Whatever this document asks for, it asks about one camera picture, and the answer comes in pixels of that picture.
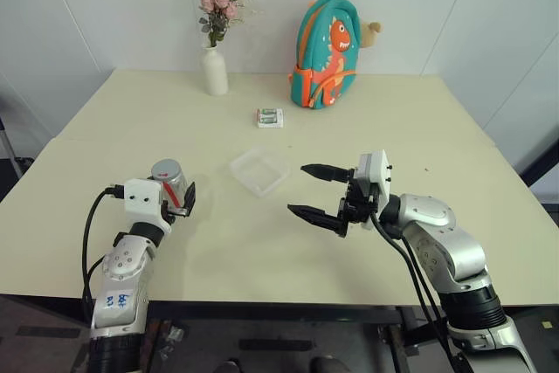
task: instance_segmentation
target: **handwritten label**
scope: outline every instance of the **handwritten label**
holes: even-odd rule
[[[124,309],[132,301],[133,290],[115,290],[108,292],[105,299],[105,307]]]

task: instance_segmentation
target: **can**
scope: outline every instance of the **can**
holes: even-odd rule
[[[151,176],[163,185],[163,195],[169,206],[180,209],[184,207],[184,195],[188,182],[181,165],[174,159],[163,159],[151,168]]]

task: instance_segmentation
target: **beige tabletop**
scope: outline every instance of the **beige tabletop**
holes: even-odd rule
[[[194,73],[117,71],[38,157],[0,204],[0,293],[78,297],[86,215],[110,183],[145,177],[177,159],[197,183],[197,204],[156,256],[157,300],[417,304],[400,257],[375,231],[345,239],[306,224],[287,204],[335,214],[345,192],[301,172],[344,168],[385,149],[392,192],[433,195],[480,241],[501,301],[559,303],[559,232],[493,142],[437,77],[359,76],[333,107],[296,107],[285,75],[233,74],[231,93],[204,94]],[[258,107],[282,107],[285,127],[255,124]],[[254,196],[229,163],[263,146],[291,175]],[[93,221],[89,260],[126,230],[123,203],[106,198]],[[93,294],[99,289],[93,277]]]

